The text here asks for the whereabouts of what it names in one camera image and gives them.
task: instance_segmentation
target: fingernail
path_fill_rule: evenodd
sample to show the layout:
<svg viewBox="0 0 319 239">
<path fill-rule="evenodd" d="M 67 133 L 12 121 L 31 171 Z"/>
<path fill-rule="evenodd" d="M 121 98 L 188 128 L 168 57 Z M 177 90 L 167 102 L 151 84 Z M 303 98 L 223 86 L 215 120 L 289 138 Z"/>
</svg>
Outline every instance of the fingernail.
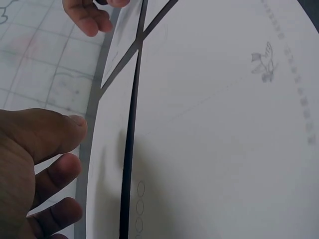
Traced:
<svg viewBox="0 0 319 239">
<path fill-rule="evenodd" d="M 85 124 L 85 119 L 80 116 L 71 115 L 69 118 L 73 119 L 78 126 L 83 126 Z"/>
</svg>

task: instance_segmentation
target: printed dots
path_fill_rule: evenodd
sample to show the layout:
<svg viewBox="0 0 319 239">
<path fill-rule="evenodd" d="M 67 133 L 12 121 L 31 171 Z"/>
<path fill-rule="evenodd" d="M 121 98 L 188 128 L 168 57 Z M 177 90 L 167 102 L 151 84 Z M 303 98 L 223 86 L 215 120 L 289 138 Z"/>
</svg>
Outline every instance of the printed dots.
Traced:
<svg viewBox="0 0 319 239">
<path fill-rule="evenodd" d="M 143 231 L 143 227 L 144 227 L 144 223 L 143 223 L 143 219 L 142 219 L 142 215 L 144 213 L 144 202 L 143 202 L 143 196 L 145 194 L 145 183 L 143 181 L 140 181 L 138 183 L 138 187 L 137 187 L 137 194 L 138 194 L 138 201 L 136 203 L 136 213 L 137 213 L 137 218 L 135 220 L 135 229 L 137 232 L 137 235 L 135 236 L 135 238 L 142 238 L 142 231 Z"/>
</svg>

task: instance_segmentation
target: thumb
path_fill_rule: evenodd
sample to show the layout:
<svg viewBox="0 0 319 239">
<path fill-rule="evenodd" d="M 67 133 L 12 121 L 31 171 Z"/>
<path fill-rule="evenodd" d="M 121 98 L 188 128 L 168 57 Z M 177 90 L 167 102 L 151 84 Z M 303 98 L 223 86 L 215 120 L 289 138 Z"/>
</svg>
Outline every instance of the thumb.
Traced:
<svg viewBox="0 0 319 239">
<path fill-rule="evenodd" d="M 0 132 L 25 149 L 38 164 L 75 149 L 86 135 L 87 124 L 80 116 L 68 117 L 42 109 L 0 110 Z"/>
</svg>

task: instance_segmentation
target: finger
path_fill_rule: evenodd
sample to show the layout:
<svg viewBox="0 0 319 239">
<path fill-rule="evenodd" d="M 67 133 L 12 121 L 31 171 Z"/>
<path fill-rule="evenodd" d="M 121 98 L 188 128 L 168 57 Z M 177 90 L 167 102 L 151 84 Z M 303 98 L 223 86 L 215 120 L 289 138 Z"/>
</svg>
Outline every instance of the finger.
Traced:
<svg viewBox="0 0 319 239">
<path fill-rule="evenodd" d="M 85 9 L 82 0 L 63 0 L 63 8 L 86 35 L 95 36 L 98 33 L 98 25 Z"/>
<path fill-rule="evenodd" d="M 87 124 L 82 117 L 42 109 L 1 111 L 0 131 L 38 164 L 75 149 L 86 135 Z"/>
<path fill-rule="evenodd" d="M 73 198 L 65 198 L 42 212 L 27 217 L 36 238 L 48 237 L 82 217 L 82 209 Z"/>
<path fill-rule="evenodd" d="M 89 15 L 95 20 L 98 28 L 102 32 L 108 32 L 112 30 L 112 24 L 110 22 L 110 16 L 106 11 L 99 10 L 95 4 L 86 8 Z"/>
<path fill-rule="evenodd" d="M 35 195 L 32 208 L 36 208 L 71 183 L 81 172 L 77 156 L 65 154 L 35 176 Z"/>
<path fill-rule="evenodd" d="M 68 239 L 68 238 L 62 234 L 54 234 L 53 236 L 50 236 L 48 239 Z"/>
<path fill-rule="evenodd" d="M 124 7 L 129 4 L 130 0 L 107 0 L 107 2 L 112 7 Z"/>
</svg>

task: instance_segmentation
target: bird drawing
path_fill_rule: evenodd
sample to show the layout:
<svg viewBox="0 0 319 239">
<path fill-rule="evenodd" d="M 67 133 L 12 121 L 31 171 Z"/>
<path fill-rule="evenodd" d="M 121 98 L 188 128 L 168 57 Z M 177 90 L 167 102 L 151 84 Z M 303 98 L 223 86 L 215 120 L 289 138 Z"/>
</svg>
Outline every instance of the bird drawing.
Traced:
<svg viewBox="0 0 319 239">
<path fill-rule="evenodd" d="M 274 79 L 274 62 L 273 62 L 273 48 L 267 42 L 265 54 L 253 53 L 252 62 L 258 61 L 258 66 L 252 71 L 253 74 L 262 74 L 263 82 L 272 82 Z"/>
</svg>

